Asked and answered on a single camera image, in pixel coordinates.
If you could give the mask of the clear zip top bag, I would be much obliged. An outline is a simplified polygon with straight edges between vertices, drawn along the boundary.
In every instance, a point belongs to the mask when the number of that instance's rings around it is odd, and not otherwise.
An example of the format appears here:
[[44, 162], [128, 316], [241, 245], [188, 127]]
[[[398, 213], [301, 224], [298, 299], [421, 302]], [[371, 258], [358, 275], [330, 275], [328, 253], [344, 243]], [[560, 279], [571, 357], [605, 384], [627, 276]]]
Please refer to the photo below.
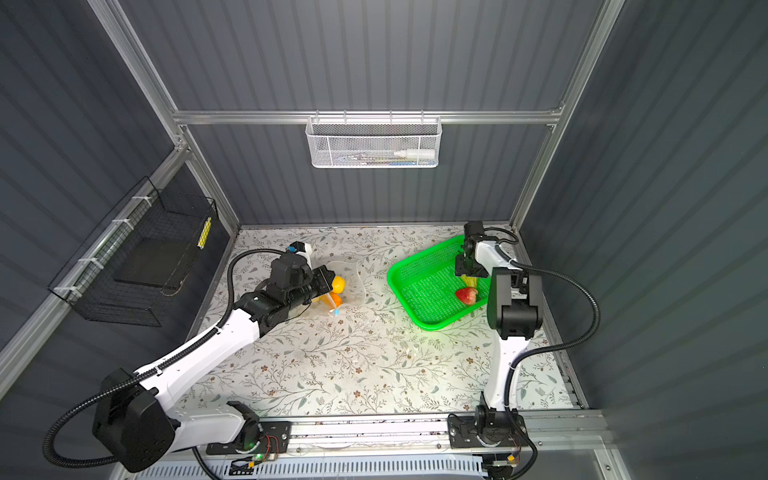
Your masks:
[[339, 294], [342, 298], [342, 305], [336, 309], [328, 308], [322, 301], [315, 299], [309, 309], [313, 315], [327, 315], [330, 317], [341, 318], [351, 315], [353, 310], [364, 306], [366, 303], [367, 292], [361, 278], [361, 267], [358, 262], [351, 258], [327, 257], [320, 258], [320, 265], [325, 265], [333, 271], [336, 276], [342, 277], [346, 281], [345, 290]]

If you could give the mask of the yellow green toy pear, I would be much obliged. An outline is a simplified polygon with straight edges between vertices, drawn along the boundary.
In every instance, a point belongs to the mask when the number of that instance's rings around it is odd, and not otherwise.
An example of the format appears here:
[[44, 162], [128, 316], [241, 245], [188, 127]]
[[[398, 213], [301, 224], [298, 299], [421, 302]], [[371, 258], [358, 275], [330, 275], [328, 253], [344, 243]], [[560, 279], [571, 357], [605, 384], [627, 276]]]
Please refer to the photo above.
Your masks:
[[466, 275], [462, 276], [462, 280], [465, 283], [465, 285], [469, 288], [477, 288], [479, 279], [476, 277], [469, 277]]

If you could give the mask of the yellow toy lemon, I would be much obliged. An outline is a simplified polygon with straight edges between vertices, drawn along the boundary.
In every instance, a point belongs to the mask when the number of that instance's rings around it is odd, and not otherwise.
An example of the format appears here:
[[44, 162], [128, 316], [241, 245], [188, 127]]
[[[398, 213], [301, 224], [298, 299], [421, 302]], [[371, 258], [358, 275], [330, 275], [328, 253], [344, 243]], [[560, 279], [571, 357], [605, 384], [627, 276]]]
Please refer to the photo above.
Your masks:
[[345, 290], [346, 281], [340, 277], [336, 276], [332, 281], [332, 291], [336, 294], [341, 294]]

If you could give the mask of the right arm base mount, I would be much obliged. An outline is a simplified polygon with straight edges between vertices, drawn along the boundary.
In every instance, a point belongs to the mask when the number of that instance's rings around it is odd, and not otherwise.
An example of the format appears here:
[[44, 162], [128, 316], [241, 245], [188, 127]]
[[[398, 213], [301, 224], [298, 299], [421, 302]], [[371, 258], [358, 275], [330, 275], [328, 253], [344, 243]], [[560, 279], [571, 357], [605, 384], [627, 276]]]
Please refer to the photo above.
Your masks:
[[491, 413], [489, 417], [476, 415], [447, 416], [449, 443], [453, 449], [508, 448], [512, 450], [528, 446], [521, 433], [522, 421], [515, 429], [505, 414]]

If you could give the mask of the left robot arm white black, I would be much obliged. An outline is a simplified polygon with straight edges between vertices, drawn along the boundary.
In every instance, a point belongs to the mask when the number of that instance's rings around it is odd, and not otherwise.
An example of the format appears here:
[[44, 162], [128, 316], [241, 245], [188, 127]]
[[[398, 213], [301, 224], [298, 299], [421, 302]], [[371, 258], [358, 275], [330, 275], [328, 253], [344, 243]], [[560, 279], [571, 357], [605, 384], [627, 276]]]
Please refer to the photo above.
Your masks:
[[118, 463], [136, 473], [168, 453], [211, 443], [256, 456], [268, 450], [258, 415], [244, 403], [198, 413], [176, 404], [228, 357], [288, 321], [292, 310], [332, 292], [334, 272], [313, 266], [309, 256], [308, 245], [292, 244], [276, 255], [262, 287], [229, 298], [218, 323], [137, 371], [119, 369], [104, 380], [108, 394], [97, 403], [93, 434]]

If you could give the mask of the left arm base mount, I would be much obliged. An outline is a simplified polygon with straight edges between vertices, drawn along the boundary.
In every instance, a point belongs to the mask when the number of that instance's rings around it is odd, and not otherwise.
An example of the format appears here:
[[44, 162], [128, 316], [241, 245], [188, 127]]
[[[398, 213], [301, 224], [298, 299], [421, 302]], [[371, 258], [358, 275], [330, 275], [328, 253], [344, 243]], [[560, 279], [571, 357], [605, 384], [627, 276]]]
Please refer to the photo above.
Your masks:
[[267, 421], [246, 424], [243, 430], [229, 443], [209, 443], [207, 455], [278, 455], [287, 452], [291, 439], [292, 423], [288, 421]]

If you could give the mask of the red toy apple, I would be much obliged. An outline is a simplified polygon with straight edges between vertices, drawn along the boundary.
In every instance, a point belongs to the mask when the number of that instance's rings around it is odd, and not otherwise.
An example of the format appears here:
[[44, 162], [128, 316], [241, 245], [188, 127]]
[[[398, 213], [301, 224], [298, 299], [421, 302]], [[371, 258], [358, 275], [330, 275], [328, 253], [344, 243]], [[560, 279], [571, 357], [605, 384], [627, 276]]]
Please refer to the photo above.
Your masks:
[[478, 298], [478, 289], [475, 287], [464, 287], [457, 290], [455, 296], [464, 305], [475, 305]]

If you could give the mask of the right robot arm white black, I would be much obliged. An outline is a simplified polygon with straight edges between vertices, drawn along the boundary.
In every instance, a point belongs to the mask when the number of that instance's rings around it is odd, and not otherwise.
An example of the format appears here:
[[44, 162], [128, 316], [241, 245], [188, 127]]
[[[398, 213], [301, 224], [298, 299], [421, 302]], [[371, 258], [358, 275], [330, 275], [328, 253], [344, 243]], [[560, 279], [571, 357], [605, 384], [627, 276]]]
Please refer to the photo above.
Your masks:
[[507, 413], [517, 408], [520, 356], [543, 322], [541, 279], [504, 250], [505, 242], [482, 222], [470, 221], [464, 225], [464, 242], [455, 261], [458, 276], [490, 281], [486, 318], [495, 337], [491, 373], [476, 409], [478, 429], [510, 424]]

